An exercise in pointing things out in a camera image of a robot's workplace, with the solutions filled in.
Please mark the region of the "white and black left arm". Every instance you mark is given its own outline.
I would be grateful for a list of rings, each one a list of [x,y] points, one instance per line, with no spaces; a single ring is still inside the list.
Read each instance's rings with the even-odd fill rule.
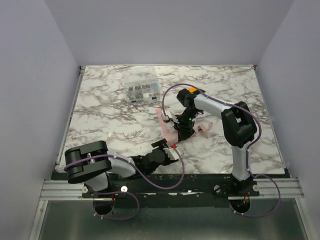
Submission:
[[[84,183],[100,192],[109,187],[108,173],[125,179],[136,179],[154,173],[159,166],[167,166],[180,159],[165,139],[151,146],[152,151],[146,155],[121,155],[121,159],[108,150],[107,143],[102,140],[70,148],[64,153],[67,181],[70,184]]]

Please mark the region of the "pink folding umbrella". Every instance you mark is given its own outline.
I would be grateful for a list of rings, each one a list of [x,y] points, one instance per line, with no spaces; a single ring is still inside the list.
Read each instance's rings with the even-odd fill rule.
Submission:
[[[187,140],[191,138],[194,134],[202,133],[205,134],[208,131],[210,131],[213,127],[213,122],[210,122],[208,126],[205,126],[204,124],[199,124],[197,127],[195,127],[195,124],[192,120],[189,122],[178,122],[179,117],[178,116],[175,120],[168,118],[169,121],[173,122],[173,131],[170,131],[167,123],[165,122],[165,116],[162,113],[162,110],[160,108],[157,108],[155,110],[155,113],[157,115],[161,130],[163,139],[166,140],[168,145],[177,144],[178,142]]]

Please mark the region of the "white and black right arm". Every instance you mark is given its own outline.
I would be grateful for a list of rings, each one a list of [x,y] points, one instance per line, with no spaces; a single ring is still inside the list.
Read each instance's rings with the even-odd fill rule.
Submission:
[[[182,114],[172,118],[178,141],[187,140],[195,133],[194,118],[198,114],[207,112],[221,119],[224,137],[232,146],[232,175],[239,182],[247,180],[250,177],[249,147],[254,143],[255,134],[261,132],[261,125],[255,122],[247,104],[243,101],[224,103],[199,90],[190,92],[185,88],[176,98],[185,107]]]

